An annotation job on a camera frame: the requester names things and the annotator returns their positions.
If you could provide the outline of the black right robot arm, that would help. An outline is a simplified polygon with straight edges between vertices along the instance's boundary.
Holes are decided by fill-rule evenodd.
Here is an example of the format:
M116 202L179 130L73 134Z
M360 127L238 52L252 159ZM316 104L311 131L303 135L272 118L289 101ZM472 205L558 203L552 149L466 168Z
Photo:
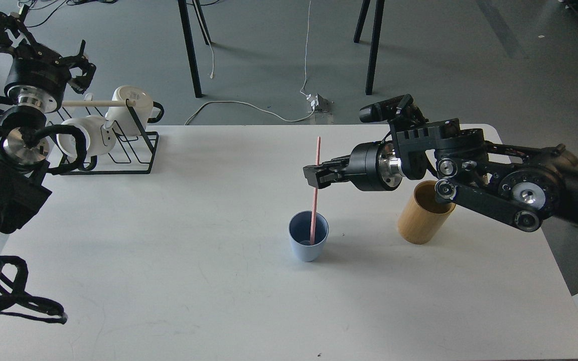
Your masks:
M303 168L311 187L351 182L393 191L403 178L435 176L435 197L525 232L557 217L578 225L578 158L564 144L532 148L486 141L458 119L430 122L410 94L363 107L362 123L386 121L390 140L365 142L349 155Z

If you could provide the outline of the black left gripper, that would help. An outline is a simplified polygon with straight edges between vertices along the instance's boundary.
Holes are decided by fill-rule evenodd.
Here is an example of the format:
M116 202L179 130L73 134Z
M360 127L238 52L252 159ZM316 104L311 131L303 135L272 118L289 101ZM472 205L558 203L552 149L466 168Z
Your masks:
M23 96L32 96L39 100L42 112L52 113L62 107L66 85L84 94L97 68L85 55L85 40L76 55L64 58L42 44L37 50L37 42L25 26L29 11L28 5L22 5L11 14L0 12L0 53L13 58L4 94L15 104ZM80 69L82 73L72 77L71 69Z

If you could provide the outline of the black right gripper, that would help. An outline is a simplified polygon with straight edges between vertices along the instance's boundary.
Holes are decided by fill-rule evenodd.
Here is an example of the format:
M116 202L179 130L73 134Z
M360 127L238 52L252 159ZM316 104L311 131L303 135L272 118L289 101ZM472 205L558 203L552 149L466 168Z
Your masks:
M359 144L351 155L304 166L303 172L309 173L309 185L319 190L350 181L361 191L382 192L400 186L403 175L399 167L393 143L377 141Z

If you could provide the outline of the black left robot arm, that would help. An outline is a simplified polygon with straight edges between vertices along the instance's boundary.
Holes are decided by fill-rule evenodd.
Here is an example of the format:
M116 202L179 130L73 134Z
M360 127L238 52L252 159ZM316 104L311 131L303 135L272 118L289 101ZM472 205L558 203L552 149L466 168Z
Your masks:
M96 66L85 43L76 55L63 57L38 43L25 25L30 11L0 12L0 53L12 56L4 94L0 96L0 233L10 235L36 215L51 195L42 185L46 174L63 174L83 165L87 156L82 130L47 125L46 115L62 106L64 92L87 91ZM28 266L18 256L0 255L0 315L18 305L35 315L16 317L64 324L63 306L26 292Z

